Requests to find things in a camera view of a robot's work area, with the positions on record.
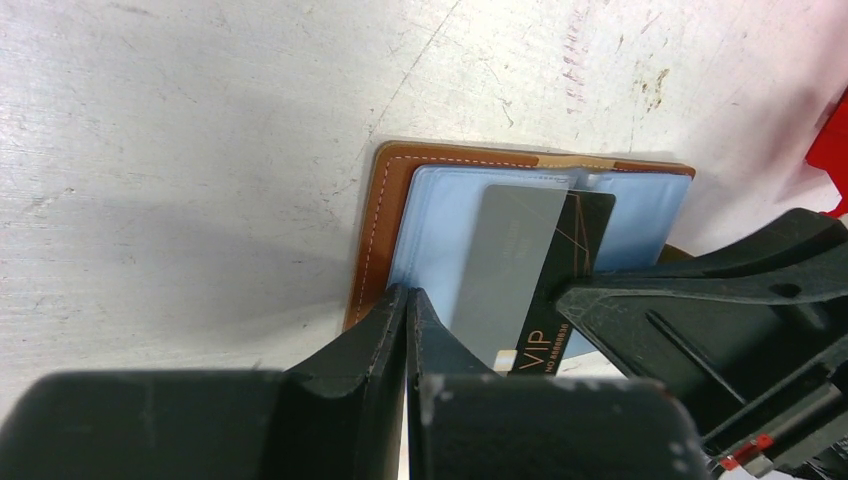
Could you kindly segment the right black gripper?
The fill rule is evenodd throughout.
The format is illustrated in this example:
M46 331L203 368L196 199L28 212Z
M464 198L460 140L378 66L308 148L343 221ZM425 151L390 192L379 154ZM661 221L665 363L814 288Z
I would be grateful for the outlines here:
M558 311L662 382L724 470L762 477L847 435L847 229L790 210L718 251L573 281Z

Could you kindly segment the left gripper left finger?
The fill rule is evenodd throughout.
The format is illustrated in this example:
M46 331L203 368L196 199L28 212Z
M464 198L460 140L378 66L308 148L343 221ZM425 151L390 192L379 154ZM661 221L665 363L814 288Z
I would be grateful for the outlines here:
M393 479L408 290L284 370L65 371L1 428L5 479Z

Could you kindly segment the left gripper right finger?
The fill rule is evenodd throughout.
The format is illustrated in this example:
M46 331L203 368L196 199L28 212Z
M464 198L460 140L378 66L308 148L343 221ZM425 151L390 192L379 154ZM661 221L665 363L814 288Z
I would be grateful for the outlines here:
M706 479L684 407L652 380L502 376L407 303L414 479Z

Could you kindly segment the red left bin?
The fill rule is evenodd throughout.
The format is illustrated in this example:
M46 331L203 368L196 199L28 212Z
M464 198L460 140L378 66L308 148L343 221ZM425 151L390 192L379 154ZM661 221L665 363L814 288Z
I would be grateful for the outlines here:
M847 214L847 89L825 110L824 123L805 160L826 172L840 195L838 204L827 215L844 217Z

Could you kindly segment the brown leather card holder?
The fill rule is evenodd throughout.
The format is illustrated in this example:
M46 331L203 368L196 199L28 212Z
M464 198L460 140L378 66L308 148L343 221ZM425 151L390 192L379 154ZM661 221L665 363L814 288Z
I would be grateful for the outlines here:
M501 374L616 377L560 316L566 280L654 265L694 179L680 163L388 141L375 152L344 324L425 291Z

